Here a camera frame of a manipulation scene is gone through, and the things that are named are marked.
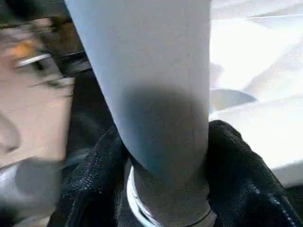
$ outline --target cylindrical post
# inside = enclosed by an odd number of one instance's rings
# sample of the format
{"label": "cylindrical post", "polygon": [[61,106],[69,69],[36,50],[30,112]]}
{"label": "cylindrical post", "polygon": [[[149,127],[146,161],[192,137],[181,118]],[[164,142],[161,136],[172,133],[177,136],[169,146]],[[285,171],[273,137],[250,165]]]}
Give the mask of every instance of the cylindrical post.
{"label": "cylindrical post", "polygon": [[[207,150],[210,1],[66,4],[130,153],[172,188],[196,181]],[[206,200],[206,181],[195,185]]]}

